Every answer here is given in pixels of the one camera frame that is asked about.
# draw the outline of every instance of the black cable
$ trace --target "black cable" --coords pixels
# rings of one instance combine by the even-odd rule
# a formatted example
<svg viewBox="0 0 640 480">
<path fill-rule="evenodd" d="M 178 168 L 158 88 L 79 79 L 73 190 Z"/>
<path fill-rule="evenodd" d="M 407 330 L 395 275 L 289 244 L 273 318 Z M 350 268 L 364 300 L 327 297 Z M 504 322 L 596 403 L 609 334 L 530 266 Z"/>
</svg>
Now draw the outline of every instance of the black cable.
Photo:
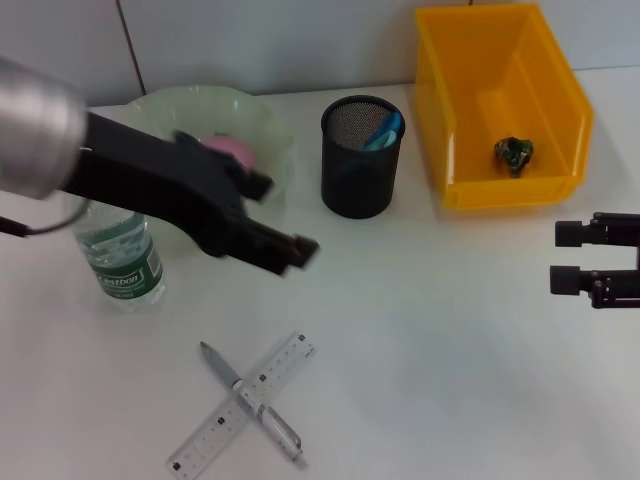
<svg viewBox="0 0 640 480">
<path fill-rule="evenodd" d="M 55 232 L 56 230 L 60 230 L 78 221 L 87 212 L 87 209 L 89 208 L 90 203 L 91 203 L 91 200 L 89 200 L 88 198 L 85 198 L 80 204 L 80 207 L 78 208 L 78 210 L 69 218 L 67 218 L 66 220 L 63 220 L 62 222 L 54 223 L 53 225 L 50 225 L 48 227 L 42 227 L 42 228 L 31 228 L 27 225 L 16 222 L 15 220 L 0 217 L 0 232 L 7 233 L 9 235 L 14 235 L 16 237 L 23 237 L 23 238 L 30 237 L 33 235 L 43 235 L 45 233 Z"/>
</svg>

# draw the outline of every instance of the silver cylinder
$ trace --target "silver cylinder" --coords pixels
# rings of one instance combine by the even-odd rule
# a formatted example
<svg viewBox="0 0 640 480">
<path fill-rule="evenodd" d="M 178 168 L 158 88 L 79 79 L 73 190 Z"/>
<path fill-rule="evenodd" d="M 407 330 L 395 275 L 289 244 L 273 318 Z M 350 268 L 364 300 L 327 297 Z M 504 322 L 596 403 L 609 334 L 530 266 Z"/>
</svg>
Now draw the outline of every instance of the silver cylinder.
<svg viewBox="0 0 640 480">
<path fill-rule="evenodd" d="M 64 186 L 86 115 L 66 86 L 0 58 L 0 190 L 41 199 Z"/>
</svg>

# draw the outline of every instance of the bottle label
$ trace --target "bottle label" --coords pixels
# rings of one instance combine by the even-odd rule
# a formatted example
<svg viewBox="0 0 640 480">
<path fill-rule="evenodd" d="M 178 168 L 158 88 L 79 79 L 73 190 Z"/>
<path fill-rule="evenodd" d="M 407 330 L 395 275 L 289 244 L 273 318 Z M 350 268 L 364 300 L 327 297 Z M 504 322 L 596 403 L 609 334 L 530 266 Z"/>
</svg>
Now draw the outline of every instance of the bottle label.
<svg viewBox="0 0 640 480">
<path fill-rule="evenodd" d="M 162 263 L 153 248 L 153 241 L 145 252 L 131 263 L 115 268 L 91 265 L 104 292 L 114 298 L 138 298 L 154 289 L 162 278 Z"/>
</svg>

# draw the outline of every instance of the white tiled wall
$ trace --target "white tiled wall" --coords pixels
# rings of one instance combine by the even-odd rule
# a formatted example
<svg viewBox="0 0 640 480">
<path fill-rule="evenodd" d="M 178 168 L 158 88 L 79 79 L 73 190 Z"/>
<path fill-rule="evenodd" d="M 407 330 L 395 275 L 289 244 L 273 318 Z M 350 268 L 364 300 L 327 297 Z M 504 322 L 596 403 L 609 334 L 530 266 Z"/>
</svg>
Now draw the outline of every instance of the white tiled wall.
<svg viewBox="0 0 640 480">
<path fill-rule="evenodd" d="M 473 3 L 512 2 L 474 0 Z M 537 3 L 574 69 L 640 65 L 640 0 L 537 0 Z"/>
<path fill-rule="evenodd" d="M 93 105 L 140 96 L 113 0 L 3 0 L 0 56 L 71 83 Z"/>
<path fill-rule="evenodd" d="M 147 91 L 252 93 L 409 82 L 415 8 L 468 0 L 123 0 Z"/>
</svg>

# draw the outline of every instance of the plastic bottle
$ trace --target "plastic bottle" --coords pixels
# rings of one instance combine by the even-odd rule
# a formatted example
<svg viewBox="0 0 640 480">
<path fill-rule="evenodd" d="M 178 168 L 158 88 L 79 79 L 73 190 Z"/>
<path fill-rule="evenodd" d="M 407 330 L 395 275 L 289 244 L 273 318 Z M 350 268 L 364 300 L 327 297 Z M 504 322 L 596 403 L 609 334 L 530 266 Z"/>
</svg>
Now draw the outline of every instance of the plastic bottle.
<svg viewBox="0 0 640 480">
<path fill-rule="evenodd" d="M 65 210 L 77 209 L 80 201 L 71 197 Z M 91 202 L 72 228 L 102 290 L 115 304 L 134 311 L 160 300 L 166 290 L 164 272 L 144 215 Z"/>
</svg>

